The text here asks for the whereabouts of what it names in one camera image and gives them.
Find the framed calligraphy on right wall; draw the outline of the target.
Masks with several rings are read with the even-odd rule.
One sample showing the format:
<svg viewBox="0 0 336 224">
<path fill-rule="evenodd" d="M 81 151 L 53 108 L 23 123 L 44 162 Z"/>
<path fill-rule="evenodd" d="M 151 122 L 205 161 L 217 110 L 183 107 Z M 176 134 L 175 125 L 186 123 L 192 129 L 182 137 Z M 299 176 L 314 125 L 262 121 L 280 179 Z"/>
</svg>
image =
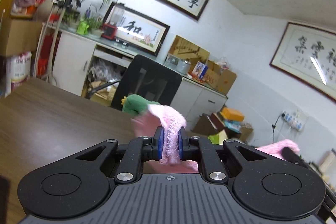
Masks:
<svg viewBox="0 0 336 224">
<path fill-rule="evenodd" d="M 335 32 L 289 22 L 269 64 L 335 101 Z"/>
</svg>

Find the red blender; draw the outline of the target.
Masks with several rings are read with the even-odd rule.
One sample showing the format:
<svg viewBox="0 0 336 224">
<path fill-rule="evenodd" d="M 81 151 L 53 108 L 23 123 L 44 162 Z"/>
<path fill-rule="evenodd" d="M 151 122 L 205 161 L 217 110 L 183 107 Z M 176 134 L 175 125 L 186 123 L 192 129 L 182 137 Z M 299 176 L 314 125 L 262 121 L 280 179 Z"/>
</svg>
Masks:
<svg viewBox="0 0 336 224">
<path fill-rule="evenodd" d="M 102 38 L 113 40 L 125 11 L 123 3 L 112 2 L 103 18 Z"/>
</svg>

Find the green plush cushion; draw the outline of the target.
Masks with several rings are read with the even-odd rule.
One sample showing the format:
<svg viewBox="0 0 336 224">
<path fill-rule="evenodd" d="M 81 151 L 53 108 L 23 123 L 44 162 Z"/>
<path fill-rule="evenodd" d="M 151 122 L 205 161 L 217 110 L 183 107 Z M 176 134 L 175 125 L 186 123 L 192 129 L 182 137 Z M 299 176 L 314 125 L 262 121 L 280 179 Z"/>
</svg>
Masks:
<svg viewBox="0 0 336 224">
<path fill-rule="evenodd" d="M 160 105 L 159 102 L 149 101 L 138 94 L 131 94 L 121 100 L 122 112 L 134 116 L 140 115 L 148 110 L 149 105 Z"/>
</svg>

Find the brown cardboard box on cabinet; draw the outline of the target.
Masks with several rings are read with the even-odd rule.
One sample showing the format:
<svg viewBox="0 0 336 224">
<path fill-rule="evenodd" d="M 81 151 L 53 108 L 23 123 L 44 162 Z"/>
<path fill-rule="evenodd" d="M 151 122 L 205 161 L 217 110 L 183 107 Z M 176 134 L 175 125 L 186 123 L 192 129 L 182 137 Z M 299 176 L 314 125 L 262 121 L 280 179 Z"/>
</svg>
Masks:
<svg viewBox="0 0 336 224">
<path fill-rule="evenodd" d="M 228 68 L 222 69 L 220 65 L 211 60 L 207 61 L 207 67 L 208 69 L 203 77 L 205 83 L 216 91 L 227 95 L 237 78 L 236 73 Z"/>
</svg>

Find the black mesh office chair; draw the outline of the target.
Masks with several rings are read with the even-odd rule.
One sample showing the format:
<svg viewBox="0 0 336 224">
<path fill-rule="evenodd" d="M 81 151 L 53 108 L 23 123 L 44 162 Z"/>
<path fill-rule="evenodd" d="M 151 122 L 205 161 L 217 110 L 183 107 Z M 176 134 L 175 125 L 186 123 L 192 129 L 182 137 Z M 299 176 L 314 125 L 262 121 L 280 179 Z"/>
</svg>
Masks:
<svg viewBox="0 0 336 224">
<path fill-rule="evenodd" d="M 110 103 L 114 109 L 122 110 L 121 100 L 131 94 L 138 94 L 149 101 L 169 106 L 181 82 L 182 76 L 176 71 L 146 56 L 136 55 L 120 80 L 93 88 L 86 94 L 86 99 L 90 99 L 104 88 L 117 84 L 117 90 Z"/>
</svg>

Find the white power strip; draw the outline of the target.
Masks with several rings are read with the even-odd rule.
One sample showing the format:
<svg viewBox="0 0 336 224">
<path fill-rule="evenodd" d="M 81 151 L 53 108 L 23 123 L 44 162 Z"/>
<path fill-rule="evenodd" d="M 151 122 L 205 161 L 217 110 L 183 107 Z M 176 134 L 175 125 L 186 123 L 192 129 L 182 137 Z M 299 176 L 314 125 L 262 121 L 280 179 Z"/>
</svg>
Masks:
<svg viewBox="0 0 336 224">
<path fill-rule="evenodd" d="M 296 110 L 290 113 L 283 111 L 281 118 L 289 125 L 289 128 L 300 132 L 305 127 L 309 117 L 301 110 Z"/>
</svg>

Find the pink fluffy towel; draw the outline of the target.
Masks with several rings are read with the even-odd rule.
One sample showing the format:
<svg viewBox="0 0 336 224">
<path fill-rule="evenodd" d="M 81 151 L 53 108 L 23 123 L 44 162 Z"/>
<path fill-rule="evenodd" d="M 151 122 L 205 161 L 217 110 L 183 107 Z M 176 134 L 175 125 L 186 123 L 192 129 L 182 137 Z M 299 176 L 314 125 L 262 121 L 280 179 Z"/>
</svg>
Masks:
<svg viewBox="0 0 336 224">
<path fill-rule="evenodd" d="M 182 161 L 178 151 L 178 133 L 186 126 L 182 114 L 170 106 L 149 104 L 147 109 L 132 119 L 134 134 L 154 136 L 158 127 L 163 128 L 163 150 L 159 161 L 149 161 L 157 173 L 197 173 L 196 161 Z"/>
</svg>

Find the orange box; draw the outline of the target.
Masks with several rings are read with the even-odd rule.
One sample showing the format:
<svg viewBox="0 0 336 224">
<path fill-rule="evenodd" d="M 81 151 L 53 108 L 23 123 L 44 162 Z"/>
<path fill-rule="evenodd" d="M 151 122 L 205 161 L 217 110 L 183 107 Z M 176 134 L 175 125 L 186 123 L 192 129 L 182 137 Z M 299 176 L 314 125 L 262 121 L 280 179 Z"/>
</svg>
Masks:
<svg viewBox="0 0 336 224">
<path fill-rule="evenodd" d="M 242 122 L 245 118 L 245 116 L 239 110 L 228 107 L 224 107 L 220 113 L 224 119 L 230 121 Z"/>
</svg>

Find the blue white carton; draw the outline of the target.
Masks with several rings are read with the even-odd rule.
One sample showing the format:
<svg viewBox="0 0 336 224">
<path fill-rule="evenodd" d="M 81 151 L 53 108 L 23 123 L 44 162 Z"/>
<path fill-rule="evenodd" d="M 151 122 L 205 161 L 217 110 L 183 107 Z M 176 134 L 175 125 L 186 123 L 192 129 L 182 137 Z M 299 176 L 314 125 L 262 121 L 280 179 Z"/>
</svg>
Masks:
<svg viewBox="0 0 336 224">
<path fill-rule="evenodd" d="M 202 82 L 203 78 L 207 72 L 208 66 L 200 61 L 197 62 L 193 71 L 191 72 L 191 76 L 193 79 Z"/>
</svg>

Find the white low cabinet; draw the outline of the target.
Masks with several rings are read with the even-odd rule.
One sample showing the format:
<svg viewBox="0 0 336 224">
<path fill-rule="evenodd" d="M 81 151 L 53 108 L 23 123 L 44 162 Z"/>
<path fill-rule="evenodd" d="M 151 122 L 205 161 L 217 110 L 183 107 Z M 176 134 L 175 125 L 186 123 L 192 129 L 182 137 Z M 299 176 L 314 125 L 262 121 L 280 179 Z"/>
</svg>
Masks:
<svg viewBox="0 0 336 224">
<path fill-rule="evenodd" d="M 97 42 L 62 31 L 52 70 L 53 84 L 81 96 L 93 59 L 105 55 L 98 50 Z M 175 108 L 187 119 L 190 130 L 202 114 L 219 111 L 227 101 L 227 96 L 188 80 L 143 55 L 136 55 L 122 69 L 125 74 L 111 104 L 117 110 L 121 109 L 124 96 L 138 94 Z"/>
</svg>

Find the potted green plant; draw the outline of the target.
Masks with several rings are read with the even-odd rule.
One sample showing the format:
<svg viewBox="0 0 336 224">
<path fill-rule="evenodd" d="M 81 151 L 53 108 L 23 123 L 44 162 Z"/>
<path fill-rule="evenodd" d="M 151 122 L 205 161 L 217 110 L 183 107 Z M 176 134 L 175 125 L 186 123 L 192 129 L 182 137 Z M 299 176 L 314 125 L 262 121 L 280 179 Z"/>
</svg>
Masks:
<svg viewBox="0 0 336 224">
<path fill-rule="evenodd" d="M 67 30 L 79 35 L 100 38 L 103 34 L 104 9 L 117 0 L 73 0 L 73 7 L 63 16 Z"/>
</svg>

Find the gold engraved plaque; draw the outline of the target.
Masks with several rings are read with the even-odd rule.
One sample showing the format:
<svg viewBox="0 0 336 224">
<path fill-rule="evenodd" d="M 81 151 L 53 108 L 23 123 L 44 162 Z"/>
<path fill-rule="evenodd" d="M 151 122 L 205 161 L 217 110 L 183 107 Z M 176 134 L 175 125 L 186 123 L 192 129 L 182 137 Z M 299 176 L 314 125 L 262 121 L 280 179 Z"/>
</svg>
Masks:
<svg viewBox="0 0 336 224">
<path fill-rule="evenodd" d="M 193 66 L 198 62 L 205 64 L 210 56 L 209 51 L 178 35 L 174 38 L 169 54 L 187 60 Z"/>
</svg>

